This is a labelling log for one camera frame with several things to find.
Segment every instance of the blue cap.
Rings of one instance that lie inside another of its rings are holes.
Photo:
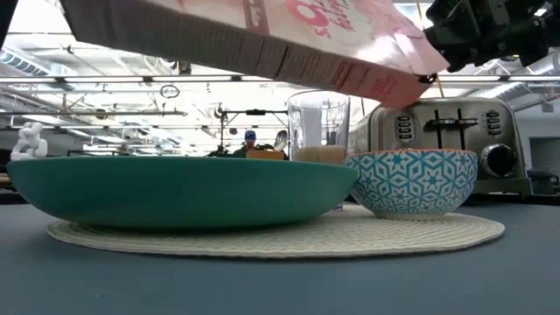
[[[245,131],[245,139],[256,140],[256,133],[253,130]]]

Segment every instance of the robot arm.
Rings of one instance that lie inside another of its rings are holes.
[[[551,8],[535,13],[546,3]],[[560,0],[436,0],[426,38],[457,72],[468,64],[519,55],[528,66],[560,46]]]

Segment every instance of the cardboard box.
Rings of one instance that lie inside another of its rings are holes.
[[[62,0],[84,42],[406,107],[448,64],[390,0]]]

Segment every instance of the white sculpture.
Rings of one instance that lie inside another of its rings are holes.
[[[47,142],[41,139],[40,133],[43,130],[43,124],[40,122],[26,122],[24,127],[18,132],[19,139],[16,146],[11,151],[11,160],[18,161],[32,158],[44,158],[47,153]]]

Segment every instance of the toaster knob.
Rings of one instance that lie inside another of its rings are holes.
[[[505,144],[488,145],[480,154],[482,169],[496,178],[510,176],[517,165],[515,151]]]

